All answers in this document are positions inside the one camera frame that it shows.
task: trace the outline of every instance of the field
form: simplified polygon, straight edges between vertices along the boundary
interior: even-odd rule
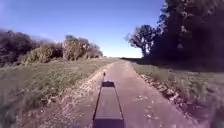
[[[0,68],[0,127],[8,127],[18,115],[56,102],[69,86],[88,77],[115,59],[50,62]]]
[[[211,120],[212,127],[224,126],[223,72],[191,71],[141,61],[131,60],[136,72],[169,100],[173,100],[177,92],[181,99],[176,97],[174,103],[184,112],[199,122]]]

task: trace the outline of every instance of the grassy verge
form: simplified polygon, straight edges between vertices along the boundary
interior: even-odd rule
[[[0,126],[9,127],[19,114],[46,106],[77,80],[115,59],[51,62],[0,68]]]
[[[144,75],[150,83],[154,82],[157,87],[162,84],[167,90],[177,92],[185,104],[183,109],[191,116],[199,121],[211,120],[211,127],[224,126],[224,73],[191,72],[135,62],[132,64],[136,72]]]

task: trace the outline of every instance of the treeline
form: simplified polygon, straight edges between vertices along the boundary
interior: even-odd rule
[[[53,59],[98,58],[102,55],[99,46],[85,38],[67,35],[63,42],[37,41],[21,32],[0,31],[0,67],[47,63]]]
[[[156,28],[137,27],[127,37],[144,58],[224,59],[223,0],[165,0]]]

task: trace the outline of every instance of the shrub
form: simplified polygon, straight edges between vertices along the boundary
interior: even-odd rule
[[[0,32],[0,66],[12,64],[20,55],[32,49],[33,41],[29,35],[12,32]]]
[[[66,36],[63,44],[64,60],[78,60],[80,58],[98,58],[102,56],[99,46],[89,43],[87,39]]]
[[[62,57],[61,44],[48,43],[30,51],[22,58],[22,64],[47,63],[53,58]]]

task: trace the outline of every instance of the sky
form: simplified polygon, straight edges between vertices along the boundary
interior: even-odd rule
[[[0,0],[0,28],[63,41],[87,38],[110,57],[141,57],[125,40],[137,26],[156,26],[164,0]]]

